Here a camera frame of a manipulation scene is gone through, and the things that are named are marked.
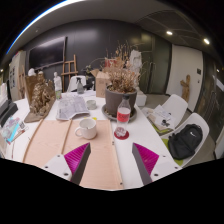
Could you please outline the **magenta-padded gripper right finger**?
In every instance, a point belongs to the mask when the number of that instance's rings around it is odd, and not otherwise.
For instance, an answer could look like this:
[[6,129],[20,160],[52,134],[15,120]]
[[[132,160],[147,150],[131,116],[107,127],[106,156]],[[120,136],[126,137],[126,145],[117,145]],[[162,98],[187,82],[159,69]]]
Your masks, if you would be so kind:
[[144,186],[181,169],[168,156],[159,155],[137,143],[132,145],[132,154]]

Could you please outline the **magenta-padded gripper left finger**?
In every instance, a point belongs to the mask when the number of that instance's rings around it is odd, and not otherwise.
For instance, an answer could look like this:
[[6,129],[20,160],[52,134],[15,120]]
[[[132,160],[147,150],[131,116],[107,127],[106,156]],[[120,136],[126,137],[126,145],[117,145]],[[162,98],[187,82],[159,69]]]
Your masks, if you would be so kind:
[[90,144],[86,143],[65,155],[57,154],[42,169],[79,185],[90,154]]

